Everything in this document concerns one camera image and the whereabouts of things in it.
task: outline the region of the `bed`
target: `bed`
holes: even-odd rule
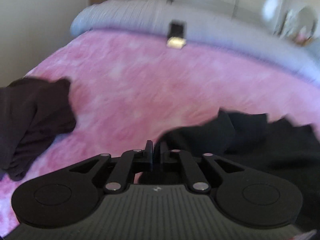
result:
[[[101,153],[143,148],[168,129],[213,118],[220,107],[268,113],[271,121],[287,115],[297,125],[312,123],[320,138],[316,70],[308,76],[262,54],[199,41],[170,49],[161,33],[100,27],[81,31],[27,74],[71,80],[77,126],[58,136],[22,181],[0,182],[1,236],[18,225],[10,199],[23,182]]]

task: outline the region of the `light blue pillow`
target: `light blue pillow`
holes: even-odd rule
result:
[[[159,0],[108,0],[84,9],[71,33],[116,28],[167,36],[172,21],[186,23],[185,38],[244,53],[275,63],[310,82],[320,84],[320,68],[305,49],[265,30],[230,17]]]
[[[305,49],[311,57],[313,57],[320,67],[320,38],[316,38],[310,44],[305,46]]]

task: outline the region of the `black fabric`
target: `black fabric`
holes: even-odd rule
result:
[[[287,119],[267,123],[266,114],[248,115],[219,111],[218,117],[201,126],[165,133],[160,142],[170,150],[187,150],[193,156],[214,153],[229,160],[287,179],[301,190],[304,202],[297,225],[320,229],[320,143],[312,127],[294,127]],[[146,172],[142,184],[179,183],[175,173]]]
[[[57,134],[73,131],[69,88],[67,79],[50,83],[36,78],[0,88],[0,175],[21,180]]]

